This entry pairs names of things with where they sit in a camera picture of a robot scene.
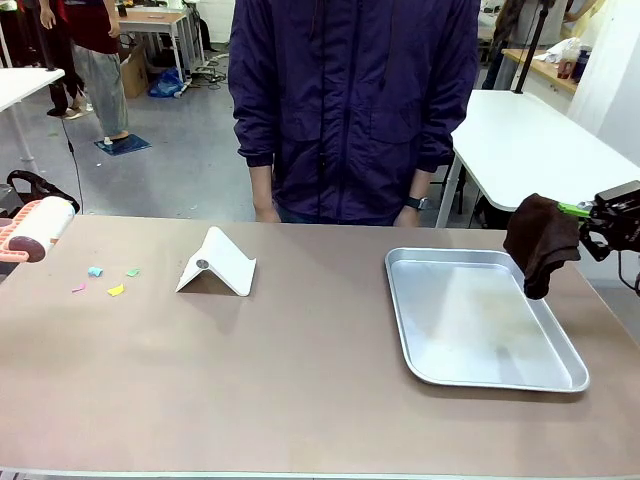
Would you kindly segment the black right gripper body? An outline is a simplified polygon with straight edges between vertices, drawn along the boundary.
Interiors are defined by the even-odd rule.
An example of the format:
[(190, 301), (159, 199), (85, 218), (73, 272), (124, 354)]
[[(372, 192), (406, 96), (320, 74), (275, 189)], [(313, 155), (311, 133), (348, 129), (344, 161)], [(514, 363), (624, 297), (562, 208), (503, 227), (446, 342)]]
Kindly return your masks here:
[(633, 180), (595, 195), (591, 227), (612, 249), (639, 248), (639, 181)]

